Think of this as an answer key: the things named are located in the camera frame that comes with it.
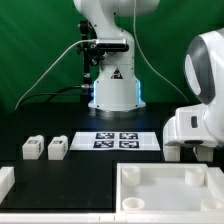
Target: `white box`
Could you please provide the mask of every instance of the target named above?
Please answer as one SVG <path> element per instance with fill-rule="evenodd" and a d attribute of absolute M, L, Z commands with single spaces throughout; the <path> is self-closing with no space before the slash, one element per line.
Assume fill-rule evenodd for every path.
<path fill-rule="evenodd" d="M 44 150 L 44 138 L 41 135 L 30 137 L 22 147 L 24 160 L 36 160 Z"/>
<path fill-rule="evenodd" d="M 49 160 L 63 160 L 68 151 L 68 138 L 66 136 L 54 137 L 48 146 Z"/>

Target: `white cable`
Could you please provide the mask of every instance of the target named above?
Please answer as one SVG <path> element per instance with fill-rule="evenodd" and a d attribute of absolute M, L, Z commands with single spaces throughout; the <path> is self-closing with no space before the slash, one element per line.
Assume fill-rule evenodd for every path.
<path fill-rule="evenodd" d="M 135 37 L 135 41 L 136 41 L 136 44 L 137 44 L 137 47 L 138 47 L 138 50 L 140 51 L 144 61 L 146 62 L 146 64 L 149 66 L 149 68 L 156 74 L 158 75 L 160 78 L 162 78 L 163 80 L 165 80 L 167 83 L 169 83 L 174 89 L 176 89 L 183 97 L 184 99 L 189 102 L 188 98 L 184 95 L 183 92 L 181 92 L 181 90 L 175 86 L 172 82 L 170 82 L 168 79 L 166 79 L 165 77 L 163 77 L 159 72 L 157 72 L 153 66 L 148 62 L 148 60 L 146 59 L 142 49 L 141 49 L 141 46 L 138 42 L 138 37 L 137 37 L 137 32 L 136 32 L 136 9 L 137 9 L 137 0 L 135 0 L 135 7 L 134 7 L 134 22 L 133 22 L 133 29 L 134 29 L 134 37 Z"/>
<path fill-rule="evenodd" d="M 19 101 L 17 102 L 16 104 L 16 107 L 15 107 L 15 110 L 17 110 L 20 102 L 24 99 L 24 97 L 29 94 L 39 83 L 40 81 L 52 70 L 52 68 L 72 49 L 74 48 L 76 45 L 80 44 L 80 43 L 85 43 L 85 42 L 94 42 L 96 41 L 95 39 L 92 39 L 92 40 L 81 40 L 81 41 L 78 41 L 74 44 L 72 44 L 67 50 L 64 51 L 64 53 L 51 65 L 51 67 L 36 81 L 36 83 L 34 83 L 34 85 L 28 89 L 24 94 L 23 96 L 19 99 Z"/>

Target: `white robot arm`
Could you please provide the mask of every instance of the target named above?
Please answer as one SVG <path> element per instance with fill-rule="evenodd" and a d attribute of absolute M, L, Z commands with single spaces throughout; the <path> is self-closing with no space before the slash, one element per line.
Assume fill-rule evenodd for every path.
<path fill-rule="evenodd" d="M 211 161 L 209 149 L 223 147 L 223 47 L 224 29 L 199 35 L 191 42 L 184 63 L 185 75 L 202 104 L 179 108 L 167 122 L 163 133 L 166 160 L 179 161 L 180 146 L 195 146 L 204 155 L 199 160 Z"/>
<path fill-rule="evenodd" d="M 159 1 L 137 0 L 136 15 L 153 12 Z M 135 0 L 74 0 L 74 4 L 94 27 L 96 46 L 114 49 L 113 53 L 106 51 L 100 63 L 90 111 L 105 117 L 127 117 L 141 111 L 145 103 L 141 100 L 140 82 L 134 74 L 134 38 L 114 21 L 115 16 L 134 16 Z"/>

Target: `white mat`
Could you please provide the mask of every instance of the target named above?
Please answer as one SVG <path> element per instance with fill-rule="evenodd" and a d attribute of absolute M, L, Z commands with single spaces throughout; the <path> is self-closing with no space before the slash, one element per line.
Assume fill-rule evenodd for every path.
<path fill-rule="evenodd" d="M 154 132 L 77 132 L 70 150 L 160 151 Z"/>

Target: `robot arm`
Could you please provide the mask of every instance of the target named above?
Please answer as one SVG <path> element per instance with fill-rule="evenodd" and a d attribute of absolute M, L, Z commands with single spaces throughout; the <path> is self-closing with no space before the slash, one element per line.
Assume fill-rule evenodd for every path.
<path fill-rule="evenodd" d="M 96 47 L 105 50 L 90 111 L 106 117 L 127 117 L 141 111 L 145 103 L 134 74 L 134 38 L 114 21 L 115 16 L 133 16 L 135 0 L 74 0 L 74 3 L 95 29 Z M 156 9 L 159 0 L 136 3 L 136 15 L 145 15 Z"/>
<path fill-rule="evenodd" d="M 137 0 L 136 15 L 152 13 L 160 0 Z M 98 38 L 121 38 L 115 16 L 133 16 L 135 0 L 74 0 L 77 10 L 93 25 Z"/>

